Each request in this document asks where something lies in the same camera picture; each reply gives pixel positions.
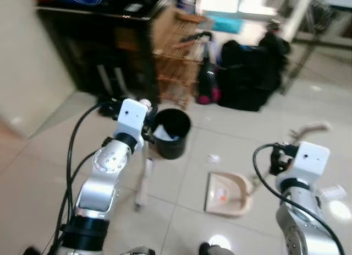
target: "black trash can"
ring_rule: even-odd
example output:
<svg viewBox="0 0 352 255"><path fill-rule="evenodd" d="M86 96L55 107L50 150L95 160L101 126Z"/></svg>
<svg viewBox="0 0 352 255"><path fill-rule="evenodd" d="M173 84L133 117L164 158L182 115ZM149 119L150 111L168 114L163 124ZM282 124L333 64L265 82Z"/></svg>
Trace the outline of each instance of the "black trash can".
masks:
<svg viewBox="0 0 352 255"><path fill-rule="evenodd" d="M159 154L168 160L180 157L186 148L187 135L191 128L191 120L186 113L179 109L165 109L160 111L154 119L152 133L162 124L170 137L177 137L177 140L165 141L156 140L156 148Z"/></svg>

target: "wall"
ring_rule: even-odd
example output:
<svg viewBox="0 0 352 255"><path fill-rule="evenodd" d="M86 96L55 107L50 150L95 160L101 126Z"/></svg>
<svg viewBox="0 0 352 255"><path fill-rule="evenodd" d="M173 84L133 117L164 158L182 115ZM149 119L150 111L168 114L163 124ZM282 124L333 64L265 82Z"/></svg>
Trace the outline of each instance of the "wall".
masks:
<svg viewBox="0 0 352 255"><path fill-rule="evenodd" d="M0 118L29 137L75 88L34 0L0 0L0 23Z"/></svg>

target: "tile floor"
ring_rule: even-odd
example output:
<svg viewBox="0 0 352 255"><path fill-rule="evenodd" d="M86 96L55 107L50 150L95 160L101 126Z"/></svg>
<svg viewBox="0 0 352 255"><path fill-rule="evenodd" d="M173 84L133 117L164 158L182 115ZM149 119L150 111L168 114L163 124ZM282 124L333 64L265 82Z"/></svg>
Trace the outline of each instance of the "tile floor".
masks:
<svg viewBox="0 0 352 255"><path fill-rule="evenodd" d="M326 65L326 57L321 57ZM317 68L318 60L311 66ZM332 72L323 66L304 69L287 96L274 94L259 112L231 110L217 105L191 104L188 114L192 129L186 153L176 160L156 159L150 183L148 206L133 211L134 192L141 174L136 154L125 170L122 192L106 239L106 254L120 254L134 246L146 245L162 255L197 255L197 247L213 235L222 235L236 255L284 255L283 236L275 220L278 201L260 187L250 212L237 219L224 219L203 212L206 178L209 171L233 171L245 176L254 173L251 154L268 142L287 140L289 128L317 120L328 120L334 131L308 138L327 146L331 158L318 185L343 185L352 193L352 87L351 67ZM65 188L64 165L70 132L79 115L94 99L75 94L46 123L36 136L21 140L0 128L0 253L21 254L28 245L44 250L50 241L59 202ZM74 164L98 148L114 131L115 122L90 116L79 131L74 147ZM220 162L206 162L208 154ZM262 170L269 164L269 152L260 155ZM90 172L86 164L74 189ZM269 179L274 184L274 177ZM340 237L346 254L352 254L351 221L332 216L326 206L327 222Z"/></svg>

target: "beige dustpan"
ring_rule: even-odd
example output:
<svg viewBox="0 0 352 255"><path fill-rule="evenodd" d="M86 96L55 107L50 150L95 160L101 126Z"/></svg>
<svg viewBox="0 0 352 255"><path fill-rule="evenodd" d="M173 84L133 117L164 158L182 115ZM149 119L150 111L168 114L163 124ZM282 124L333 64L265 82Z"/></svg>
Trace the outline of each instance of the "beige dustpan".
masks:
<svg viewBox="0 0 352 255"><path fill-rule="evenodd" d="M243 175L209 172L205 212L223 216L241 216L252 206L255 186Z"/></svg>

